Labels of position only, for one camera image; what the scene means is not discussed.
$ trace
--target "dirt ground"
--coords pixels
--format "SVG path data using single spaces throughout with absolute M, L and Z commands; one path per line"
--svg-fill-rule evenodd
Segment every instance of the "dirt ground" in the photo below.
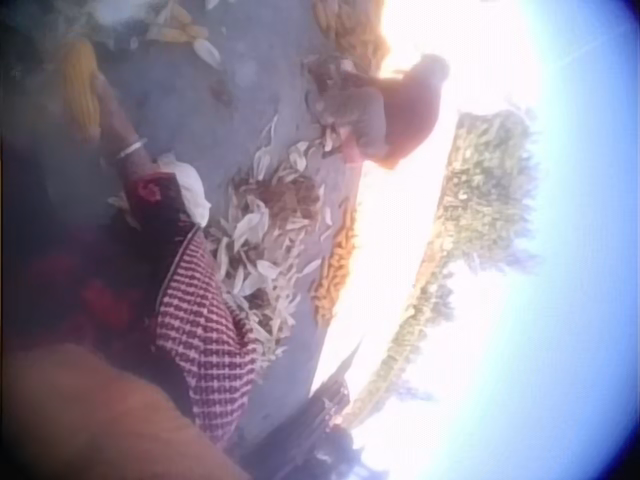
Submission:
M 199 60 L 189 45 L 142 42 L 133 51 L 98 49 L 98 57 L 134 125 L 148 138 L 149 151 L 174 151 L 196 167 L 214 216 L 226 211 L 228 180 L 251 164 L 260 133 L 276 112 L 275 153 L 319 135 L 304 104 L 308 80 L 301 60 L 330 46 L 314 22 L 310 1 L 222 1 L 209 12 L 201 0 L 181 4 L 196 24 L 209 29 L 223 72 Z M 100 166 L 98 152 L 69 132 L 54 79 L 54 72 L 44 72 L 29 80 L 22 96 L 5 99 L 4 115 L 11 115 L 11 122 L 3 122 L 5 138 L 41 161 L 48 194 L 66 221 L 99 223 L 113 212 L 106 200 L 118 186 Z M 230 102 L 216 98 L 221 89 L 228 89 Z M 357 188 L 359 170 L 347 171 L 339 158 L 309 168 L 326 183 L 334 209 Z M 318 238 L 309 239 L 302 264 L 328 251 L 327 242 L 321 246 Z M 302 292 L 311 277 L 301 281 Z M 324 332 L 315 325 L 308 296 L 294 316 L 288 350 L 254 388 L 238 431 L 241 444 L 258 440 L 308 397 Z

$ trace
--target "blue sky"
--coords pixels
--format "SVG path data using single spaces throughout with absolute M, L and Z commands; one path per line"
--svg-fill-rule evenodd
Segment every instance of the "blue sky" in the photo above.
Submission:
M 638 415 L 637 29 L 613 1 L 520 3 L 544 65 L 543 263 L 510 279 L 434 478 L 592 478 Z

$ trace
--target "woman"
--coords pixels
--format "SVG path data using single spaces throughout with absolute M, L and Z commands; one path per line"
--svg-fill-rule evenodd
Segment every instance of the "woman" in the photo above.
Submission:
M 16 327 L 8 340 L 16 348 L 71 341 L 98 351 L 160 386 L 214 443 L 224 443 L 254 380 L 251 326 L 224 302 L 175 175 L 158 170 L 102 75 L 95 92 L 101 141 L 140 231 L 120 219 L 109 238 L 75 232 L 62 251 L 32 261 L 16 293 L 26 301 L 16 300 L 6 318 Z

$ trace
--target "silver bangle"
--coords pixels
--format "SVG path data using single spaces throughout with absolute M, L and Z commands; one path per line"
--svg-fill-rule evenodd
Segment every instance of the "silver bangle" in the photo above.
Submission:
M 147 139 L 146 138 L 141 138 L 137 142 L 134 142 L 131 145 L 129 145 L 127 148 L 125 148 L 123 151 L 121 151 L 118 155 L 116 155 L 115 159 L 116 160 L 120 160 L 121 158 L 126 157 L 130 153 L 135 152 L 137 149 L 142 147 L 145 143 L 147 143 Z

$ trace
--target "red and white checkered cloth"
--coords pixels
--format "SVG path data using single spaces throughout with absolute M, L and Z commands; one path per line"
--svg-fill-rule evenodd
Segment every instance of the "red and white checkered cloth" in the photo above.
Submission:
M 160 291 L 156 343 L 183 370 L 196 425 L 222 444 L 247 405 L 258 349 L 251 325 L 225 305 L 215 268 L 197 228 Z

